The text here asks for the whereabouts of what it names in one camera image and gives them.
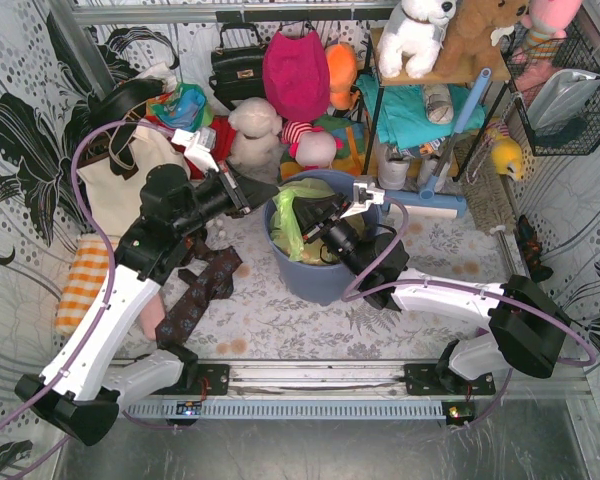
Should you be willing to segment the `green trash bag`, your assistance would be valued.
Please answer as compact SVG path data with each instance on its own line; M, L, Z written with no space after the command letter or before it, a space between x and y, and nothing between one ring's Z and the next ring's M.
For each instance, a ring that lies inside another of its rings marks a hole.
M290 181L280 187L273 198L275 211L268 221L270 238L292 262L313 266L335 265L339 260L328 252L322 240L306 244L303 240L300 224L293 211L296 198L318 199L334 194L334 190L324 181L316 178L304 178Z

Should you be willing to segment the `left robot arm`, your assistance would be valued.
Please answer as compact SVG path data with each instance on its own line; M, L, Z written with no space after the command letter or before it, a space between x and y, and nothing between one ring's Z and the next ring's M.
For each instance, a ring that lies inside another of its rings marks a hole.
M108 368L135 319L187 256L194 234L221 214L249 214L277 192L230 167L209 170L199 185L177 165L153 168L140 192L140 216L110 253L96 299L43 372L21 377L16 395L43 420L92 446L144 397L202 386L197 355L172 340L117 373Z

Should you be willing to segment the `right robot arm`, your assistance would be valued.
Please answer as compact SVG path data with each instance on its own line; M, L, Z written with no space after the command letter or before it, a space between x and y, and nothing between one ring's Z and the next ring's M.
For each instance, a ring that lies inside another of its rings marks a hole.
M430 277L408 268L409 256L393 230L362 238L344 219L353 204L343 194L297 197L292 211L305 243L322 241L351 273L361 276L358 290L376 309L418 311L476 325L469 340L453 340L418 387L468 394L479 378L513 369L546 379L566 337L569 321L529 278L513 275L486 285Z

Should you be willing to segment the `blue trash bin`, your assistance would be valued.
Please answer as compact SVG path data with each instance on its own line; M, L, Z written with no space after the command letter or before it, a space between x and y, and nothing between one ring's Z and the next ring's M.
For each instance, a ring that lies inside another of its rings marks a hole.
M334 170L310 170L290 177L283 183L296 181L304 178L316 178L324 180L333 190L334 194L343 194L349 202L352 201L352 190L354 177L350 174ZM270 238L268 221L275 211L273 199L268 201L264 210L264 227L267 240L272 246L274 256L278 263L282 280L290 292L297 297L328 305L342 297L345 289L350 286L354 278L361 273L352 273L344 265L326 265L313 266L303 263L292 262L278 247L276 247ZM365 281L377 283L382 279L382 272L379 268L372 266L372 263L379 258L380 251L386 247L391 235L388 233L378 234L377 227L381 220L380 207L372 205L370 209L362 214L358 214L365 223L365 237L362 243L362 256L365 260L365 268L371 268L372 275ZM358 215L347 217L355 220Z

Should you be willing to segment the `cream canvas tote bag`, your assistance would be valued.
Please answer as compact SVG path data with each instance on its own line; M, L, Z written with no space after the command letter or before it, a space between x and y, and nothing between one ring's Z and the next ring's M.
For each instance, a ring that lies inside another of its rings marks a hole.
M129 179L115 175L109 159L77 170L86 185L92 217L107 236L120 237L140 215L140 191L148 173L163 164L180 166L190 173L183 155L156 130L138 126L130 149L138 171Z

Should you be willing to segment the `magenta knit bag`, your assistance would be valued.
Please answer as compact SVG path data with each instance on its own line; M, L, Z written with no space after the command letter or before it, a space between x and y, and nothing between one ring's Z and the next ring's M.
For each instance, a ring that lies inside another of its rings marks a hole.
M299 38L276 32L264 55L263 84L267 101L284 119L312 122L324 114L330 76L317 32Z

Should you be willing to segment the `pink pig plush toy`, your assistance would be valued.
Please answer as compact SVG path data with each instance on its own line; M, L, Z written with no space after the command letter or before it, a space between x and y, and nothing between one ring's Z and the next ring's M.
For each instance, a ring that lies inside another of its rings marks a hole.
M290 157L305 169L330 168L344 147L340 138L308 122L287 121L281 131L281 141L288 146Z

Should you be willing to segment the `rainbow striped cloth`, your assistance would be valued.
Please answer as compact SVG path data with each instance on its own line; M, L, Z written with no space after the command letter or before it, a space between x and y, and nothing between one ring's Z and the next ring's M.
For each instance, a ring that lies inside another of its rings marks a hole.
M361 123L352 122L347 118L322 115L313 123L314 126L324 128L334 137L340 138L344 147L338 151L330 168L354 176L361 174L366 154L366 133ZM286 180L293 175L303 171L316 170L301 167L288 154L288 146L281 141L285 147L279 166L279 178Z

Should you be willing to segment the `brown floral necktie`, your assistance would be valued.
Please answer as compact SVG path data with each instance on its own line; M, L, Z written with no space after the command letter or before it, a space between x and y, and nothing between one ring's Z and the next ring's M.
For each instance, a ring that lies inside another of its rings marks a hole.
M233 247L212 250L203 241L192 245L185 259L204 261L206 267L200 274L186 268L178 271L178 278L188 288L155 329L160 348L186 343L211 301L231 296L233 274L242 265Z

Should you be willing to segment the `colorful silk scarf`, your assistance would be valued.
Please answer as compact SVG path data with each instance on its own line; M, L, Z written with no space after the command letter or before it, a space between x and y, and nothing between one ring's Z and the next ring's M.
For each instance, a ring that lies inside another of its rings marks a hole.
M202 88L178 83L174 91L147 101L145 118L172 130L195 132L210 126L214 114Z

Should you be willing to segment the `black leather handbag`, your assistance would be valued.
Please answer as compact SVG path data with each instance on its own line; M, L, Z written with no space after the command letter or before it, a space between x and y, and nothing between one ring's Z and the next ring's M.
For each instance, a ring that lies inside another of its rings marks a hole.
M224 34L229 30L250 30L256 42L246 47L227 48ZM213 74L209 86L214 97L229 111L236 101L266 98L263 81L263 61L268 44L253 23L227 23L220 30L220 43L210 54Z

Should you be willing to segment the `orange plush toy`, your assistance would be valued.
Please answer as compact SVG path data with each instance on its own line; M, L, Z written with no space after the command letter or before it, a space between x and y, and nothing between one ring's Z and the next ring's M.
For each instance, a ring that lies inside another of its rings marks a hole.
M329 100L336 110L350 110L359 93L351 91L357 77L354 49L346 43L336 43L325 49L329 69Z

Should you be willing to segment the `yellow duck plush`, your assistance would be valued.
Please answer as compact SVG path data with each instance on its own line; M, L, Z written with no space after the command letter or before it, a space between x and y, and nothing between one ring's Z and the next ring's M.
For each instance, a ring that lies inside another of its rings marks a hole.
M491 122L485 136L496 172L519 181L523 173L523 151L510 136L507 125L499 121Z

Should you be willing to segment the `white dog plush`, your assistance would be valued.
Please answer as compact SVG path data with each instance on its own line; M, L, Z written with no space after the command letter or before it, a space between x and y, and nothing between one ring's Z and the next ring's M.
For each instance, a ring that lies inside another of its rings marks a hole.
M456 13L454 0L402 0L392 10L378 43L378 70L383 78L402 72L412 79L434 67L446 30Z

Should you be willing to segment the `brown bear plush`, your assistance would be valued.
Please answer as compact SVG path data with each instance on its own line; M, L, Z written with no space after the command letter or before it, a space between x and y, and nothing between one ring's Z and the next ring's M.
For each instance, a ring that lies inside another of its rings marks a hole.
M525 0L467 0L459 5L449 22L446 37L434 66L442 77L457 70L467 58L473 74L483 68L495 70L501 60L499 42L492 34L514 27L528 10Z

